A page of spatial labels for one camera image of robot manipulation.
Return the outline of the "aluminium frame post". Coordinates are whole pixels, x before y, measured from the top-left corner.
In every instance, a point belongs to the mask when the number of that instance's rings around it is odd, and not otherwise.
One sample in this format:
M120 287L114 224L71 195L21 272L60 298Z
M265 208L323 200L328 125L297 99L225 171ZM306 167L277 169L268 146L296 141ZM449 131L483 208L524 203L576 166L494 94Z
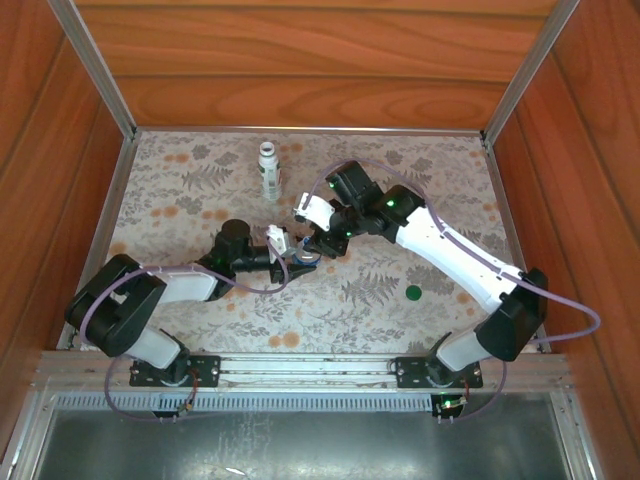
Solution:
M74 0L47 0L65 36L125 138L133 139L137 124L100 49Z
M484 129L484 139L487 144L491 146L495 144L579 3L580 0L557 1Z

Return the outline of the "floral tablecloth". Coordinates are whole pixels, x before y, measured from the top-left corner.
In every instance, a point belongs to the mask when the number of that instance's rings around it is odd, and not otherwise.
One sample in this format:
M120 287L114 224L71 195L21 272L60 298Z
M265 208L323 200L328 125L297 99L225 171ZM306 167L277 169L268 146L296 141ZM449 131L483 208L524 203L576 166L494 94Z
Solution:
M259 146L272 142L282 195L262 195ZM256 243L277 224L307 229L292 216L299 195L330 196L319 173L358 158L388 189L407 178L439 216L476 245L511 262L486 154L477 137L287 133L143 132L109 251L144 265L179 265L212 247L229 219L246 221ZM422 297L410 301L409 285ZM429 262L380 237L353 240L344 257L277 294L233 289L214 302L158 307L151 324L193 350L210 352L419 353L466 329L484 310Z

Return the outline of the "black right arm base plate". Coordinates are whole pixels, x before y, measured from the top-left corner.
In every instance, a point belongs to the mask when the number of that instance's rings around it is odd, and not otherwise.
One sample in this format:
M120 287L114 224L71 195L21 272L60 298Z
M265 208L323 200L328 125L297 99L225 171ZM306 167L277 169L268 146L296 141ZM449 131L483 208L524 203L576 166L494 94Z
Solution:
M481 388L484 385L478 362L460 371L450 370L435 356L396 357L392 365L398 388Z

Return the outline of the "power connector with green light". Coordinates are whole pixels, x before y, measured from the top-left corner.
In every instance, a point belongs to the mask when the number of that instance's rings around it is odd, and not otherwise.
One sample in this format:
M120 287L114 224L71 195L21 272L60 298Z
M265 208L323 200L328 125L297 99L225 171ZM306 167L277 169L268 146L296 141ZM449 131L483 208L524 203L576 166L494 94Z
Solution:
M467 379L462 377L458 384L464 387L462 394L438 394L432 396L432 416L438 424L452 424L458 418L470 397L470 387Z

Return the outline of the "aluminium frame crossbar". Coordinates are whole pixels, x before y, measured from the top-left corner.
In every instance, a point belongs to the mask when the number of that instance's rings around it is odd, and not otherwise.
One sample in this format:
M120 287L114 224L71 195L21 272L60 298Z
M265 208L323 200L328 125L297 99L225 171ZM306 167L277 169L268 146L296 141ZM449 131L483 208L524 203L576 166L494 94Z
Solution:
M473 129L377 128L377 127L294 127L294 126L139 126L136 132L207 132L260 134L339 134L393 136L451 136L481 138L483 131Z

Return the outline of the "aluminium table side rail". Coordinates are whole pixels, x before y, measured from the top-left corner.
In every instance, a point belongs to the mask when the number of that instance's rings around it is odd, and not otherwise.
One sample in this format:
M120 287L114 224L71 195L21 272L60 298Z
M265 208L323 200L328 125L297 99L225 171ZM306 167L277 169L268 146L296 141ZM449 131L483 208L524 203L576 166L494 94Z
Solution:
M138 135L135 135L132 139L125 138L122 142L75 293L78 293L100 270L108 256L138 144Z
M503 227L506 235L509 252L513 263L521 270L528 271L526 260L519 242L513 215L507 199L506 190L504 188L502 176L499 171L497 159L493 146L490 142L484 141L483 148L486 154L486 163L489 176L492 182L492 188L497 201L497 208L500 212Z

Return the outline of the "aluminium mounting rail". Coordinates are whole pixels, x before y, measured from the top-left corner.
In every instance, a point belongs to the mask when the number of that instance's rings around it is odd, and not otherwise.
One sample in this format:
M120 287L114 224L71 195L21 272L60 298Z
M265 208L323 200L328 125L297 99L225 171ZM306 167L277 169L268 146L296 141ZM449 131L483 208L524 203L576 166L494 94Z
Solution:
M462 393L463 387L421 387L411 380L400 388L390 370L391 354L223 353L219 383L203 392ZM111 360L99 352L50 351L41 355L30 386L36 390L100 391ZM507 365L487 359L478 368L483 385L473 393L572 391L575 381L565 356L524 353Z

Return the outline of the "grey metal sheet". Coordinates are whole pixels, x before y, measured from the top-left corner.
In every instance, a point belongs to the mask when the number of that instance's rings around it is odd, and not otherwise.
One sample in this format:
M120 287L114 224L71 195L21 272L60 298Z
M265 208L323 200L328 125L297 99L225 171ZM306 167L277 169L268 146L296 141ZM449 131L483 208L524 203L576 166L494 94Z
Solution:
M424 413L230 413L176 425L55 418L37 480L567 480L547 406Z

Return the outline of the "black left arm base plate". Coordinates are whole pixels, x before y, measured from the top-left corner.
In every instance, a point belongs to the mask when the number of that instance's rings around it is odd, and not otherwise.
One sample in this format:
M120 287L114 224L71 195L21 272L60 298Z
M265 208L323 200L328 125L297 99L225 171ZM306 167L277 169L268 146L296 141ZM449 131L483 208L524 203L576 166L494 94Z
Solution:
M179 355L166 369L135 360L130 367L132 387L215 388L220 376L221 358L213 355Z

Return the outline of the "white plastic drink bottle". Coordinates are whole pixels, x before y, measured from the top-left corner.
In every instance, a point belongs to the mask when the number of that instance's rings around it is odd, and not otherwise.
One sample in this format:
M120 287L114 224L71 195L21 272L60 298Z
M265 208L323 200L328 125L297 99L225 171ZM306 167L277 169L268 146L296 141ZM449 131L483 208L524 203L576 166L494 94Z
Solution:
M276 147L272 142L260 144L258 165L263 197L269 201L277 201L282 195L281 169Z

